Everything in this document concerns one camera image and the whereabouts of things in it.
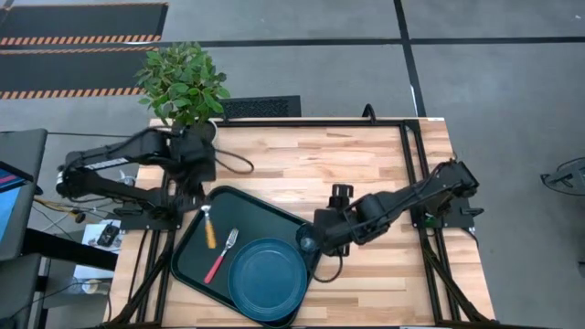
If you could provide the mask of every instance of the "blue plate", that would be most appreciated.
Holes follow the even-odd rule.
[[[239,310],[256,321],[292,313],[307,289],[299,252],[280,239],[257,239],[242,248],[229,268],[229,294]]]

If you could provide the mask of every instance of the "concrete floor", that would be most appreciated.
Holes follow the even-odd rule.
[[[16,5],[58,2],[16,0]],[[399,36],[388,0],[170,3],[165,41]],[[403,5],[411,37],[585,36],[580,0],[403,0]],[[585,206],[577,197],[547,190],[538,176],[585,153],[580,140],[585,45],[413,50],[428,115],[446,118],[455,150],[482,184],[472,204],[486,210],[477,219],[477,235],[497,318],[581,328],[585,279],[576,261],[585,256]],[[414,115],[400,46],[215,48],[211,54],[228,73],[234,97],[299,94],[304,116],[358,115],[366,102],[378,116]],[[136,101],[131,96],[0,101],[0,130],[130,133],[144,127],[150,115]],[[49,136],[41,186],[52,190],[66,152],[115,141]],[[47,197],[57,199],[54,193]],[[30,222],[34,228],[48,224],[35,213]],[[70,220],[62,226],[81,229]],[[77,326],[95,325],[104,304],[54,309],[48,327],[63,328],[63,319],[70,318],[79,320]]]

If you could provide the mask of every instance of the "potted plant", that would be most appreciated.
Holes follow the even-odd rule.
[[[146,56],[144,67],[136,73],[138,86],[146,93],[139,102],[154,109],[165,125],[171,119],[174,127],[195,129],[213,142],[218,127],[209,117],[223,113],[219,98],[229,98],[221,86],[226,74],[216,72],[213,60],[197,42],[147,51]]]

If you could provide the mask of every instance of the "wooden table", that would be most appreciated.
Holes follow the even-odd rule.
[[[420,119],[420,128],[431,169],[452,157],[444,120]],[[417,164],[413,138],[410,140]],[[399,129],[395,127],[220,128],[217,148],[247,157],[255,164],[256,171],[252,175],[234,175],[218,166],[218,179],[206,186],[207,191],[214,186],[234,186],[308,220],[313,220],[316,208],[327,205],[333,183],[353,185],[355,197],[380,190],[392,191],[408,184]],[[137,185],[158,187],[162,176],[159,167],[141,167]],[[176,241],[193,215],[185,215]],[[123,239],[112,284],[114,315],[128,298],[142,235],[142,231],[132,231]],[[453,278],[477,309],[493,318],[475,242],[458,228],[445,229],[444,236]],[[150,233],[144,244],[136,286],[144,272],[149,238]],[[164,241],[162,237],[159,249]],[[367,245],[352,246],[337,280],[327,284],[311,282],[294,325],[433,324],[422,264],[418,233],[410,224],[410,213],[405,212],[387,234]],[[317,274],[328,277],[337,266],[337,258],[322,257]],[[449,318],[446,293],[438,277],[437,283],[443,317]],[[152,296],[156,296],[157,290],[156,282],[146,320],[154,317],[156,300]],[[163,325],[257,324],[171,275]]]

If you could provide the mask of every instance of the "black metal frame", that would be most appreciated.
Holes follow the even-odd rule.
[[[409,182],[411,184],[417,181],[416,174],[415,174],[415,167],[412,161],[412,154],[410,152],[410,140],[408,131],[412,131],[414,135],[414,142],[417,147],[418,156],[420,159],[420,167],[422,170],[422,176],[426,177],[429,174],[429,167],[427,163],[426,154],[424,152],[424,145],[422,141],[422,135],[420,131],[419,120],[416,119],[401,119],[401,120],[391,120],[391,119],[378,119],[374,110],[372,109],[371,105],[367,105],[362,113],[362,118],[350,119],[350,120],[307,120],[306,118],[299,119],[299,120],[282,120],[282,119],[275,119],[275,120],[224,120],[223,122],[217,122],[218,127],[220,128],[241,128],[241,127],[396,127],[399,128],[400,131],[400,139],[402,141],[402,147],[404,152],[404,157],[406,161],[407,167],[407,174],[409,176]],[[416,228],[419,232],[420,237],[420,246],[422,249],[423,255],[423,264],[425,268],[426,279],[428,283],[428,289],[430,294],[431,300],[431,308],[433,312],[433,318],[436,324],[443,321],[442,313],[441,313],[441,302],[439,300],[439,294],[437,291],[437,284],[433,272],[432,263],[427,259],[425,256],[425,252],[429,252],[425,250],[425,246],[429,246],[429,236],[427,234],[426,228],[423,225],[423,214],[421,211],[415,209],[411,211],[412,216],[412,223],[413,227]],[[442,235],[442,228],[435,228],[435,241],[437,244],[437,250],[439,252],[439,263],[446,273],[447,278],[451,278],[451,272],[449,267],[449,260],[447,258],[447,250],[444,244],[444,237]],[[158,246],[158,239],[155,237],[151,240],[151,246],[148,253],[147,264],[154,264],[154,258],[156,256],[156,250]],[[156,311],[155,311],[155,318],[154,321],[160,323],[163,319],[163,312],[165,307],[165,295],[166,295],[166,287],[168,285],[169,275],[168,275],[168,266],[165,267],[162,273],[161,281],[159,290],[157,293],[157,301],[156,301]],[[455,299],[453,298],[452,294],[448,292],[449,298],[449,305],[452,313],[452,319],[454,321],[460,321],[459,315],[459,307]],[[145,316],[145,305],[147,301],[143,301],[144,308],[143,311],[139,309],[139,315],[137,318],[138,322],[144,321]]]

